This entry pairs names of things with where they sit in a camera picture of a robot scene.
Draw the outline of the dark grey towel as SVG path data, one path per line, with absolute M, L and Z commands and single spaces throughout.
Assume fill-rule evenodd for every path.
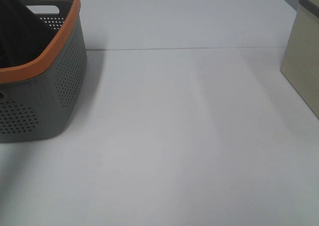
M 36 59 L 56 31 L 19 0 L 0 0 L 0 67 L 23 65 Z

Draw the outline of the beige fabric storage box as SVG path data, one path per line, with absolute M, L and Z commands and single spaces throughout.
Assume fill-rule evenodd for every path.
M 319 0 L 299 0 L 281 73 L 319 115 Z

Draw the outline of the grey basket with orange rim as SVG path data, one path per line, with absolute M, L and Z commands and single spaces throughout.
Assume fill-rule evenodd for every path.
M 51 5 L 57 14 L 39 13 L 55 36 L 33 61 L 0 71 L 0 140 L 20 142 L 60 134 L 80 93 L 87 54 L 80 0 L 19 0 L 26 6 Z

